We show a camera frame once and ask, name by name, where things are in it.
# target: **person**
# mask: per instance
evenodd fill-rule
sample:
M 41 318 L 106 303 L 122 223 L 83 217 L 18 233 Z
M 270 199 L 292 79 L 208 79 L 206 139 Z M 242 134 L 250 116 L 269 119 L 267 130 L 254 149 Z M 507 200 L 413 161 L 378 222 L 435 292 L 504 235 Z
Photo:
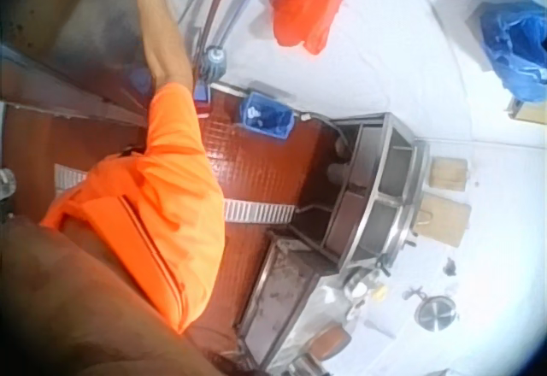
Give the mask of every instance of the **person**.
M 220 375 L 180 334 L 215 284 L 223 196 L 167 2 L 137 4 L 156 84 L 146 149 L 99 162 L 41 226 L 2 226 L 2 335 L 53 374 Z

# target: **plastic container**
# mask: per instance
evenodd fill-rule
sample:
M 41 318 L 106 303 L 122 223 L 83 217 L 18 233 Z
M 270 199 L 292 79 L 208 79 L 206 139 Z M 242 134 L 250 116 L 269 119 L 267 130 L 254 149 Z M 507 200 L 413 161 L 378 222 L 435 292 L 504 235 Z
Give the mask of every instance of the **plastic container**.
M 14 173 L 7 168 L 0 169 L 0 201 L 14 195 L 16 188 Z
M 258 92 L 245 98 L 239 114 L 243 128 L 278 139 L 287 139 L 295 124 L 290 108 Z

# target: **wooden cutting board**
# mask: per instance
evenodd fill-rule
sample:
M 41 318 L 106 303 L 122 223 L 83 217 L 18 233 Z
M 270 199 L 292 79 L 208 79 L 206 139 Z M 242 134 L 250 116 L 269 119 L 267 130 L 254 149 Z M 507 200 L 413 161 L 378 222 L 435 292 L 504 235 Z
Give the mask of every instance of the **wooden cutting board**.
M 547 125 L 547 102 L 521 103 L 514 113 L 509 115 L 513 120 Z
M 414 232 L 457 248 L 468 228 L 471 206 L 424 194 Z
M 428 183 L 432 188 L 464 192 L 467 182 L 467 160 L 440 156 L 432 159 Z

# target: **sink basin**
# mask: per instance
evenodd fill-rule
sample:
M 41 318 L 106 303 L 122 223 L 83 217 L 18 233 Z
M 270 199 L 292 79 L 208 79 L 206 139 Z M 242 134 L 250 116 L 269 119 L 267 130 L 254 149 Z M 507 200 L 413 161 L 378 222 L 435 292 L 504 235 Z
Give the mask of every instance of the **sink basin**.
M 379 182 L 379 192 L 391 197 L 403 196 L 412 162 L 412 153 L 412 146 L 397 130 L 393 130 L 385 159 L 384 172 Z
M 375 201 L 368 217 L 368 223 L 359 239 L 352 261 L 377 258 L 382 254 L 390 237 L 391 228 L 397 218 L 399 208 L 393 208 Z

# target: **pipe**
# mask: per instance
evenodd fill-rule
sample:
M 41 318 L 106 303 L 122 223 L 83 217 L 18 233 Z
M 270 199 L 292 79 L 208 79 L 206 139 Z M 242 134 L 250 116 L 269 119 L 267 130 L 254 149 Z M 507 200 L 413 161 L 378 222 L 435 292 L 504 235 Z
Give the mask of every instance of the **pipe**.
M 209 10 L 209 14 L 207 15 L 207 20 L 205 21 L 202 35 L 199 38 L 199 42 L 197 43 L 196 55 L 194 56 L 194 83 L 197 82 L 197 78 L 199 75 L 199 61 L 205 49 L 205 44 L 207 43 L 209 34 L 211 33 L 211 27 L 213 26 L 213 21 L 215 20 L 216 12 L 218 11 L 220 4 L 221 0 L 213 0 L 213 2 L 211 3 L 211 9 Z

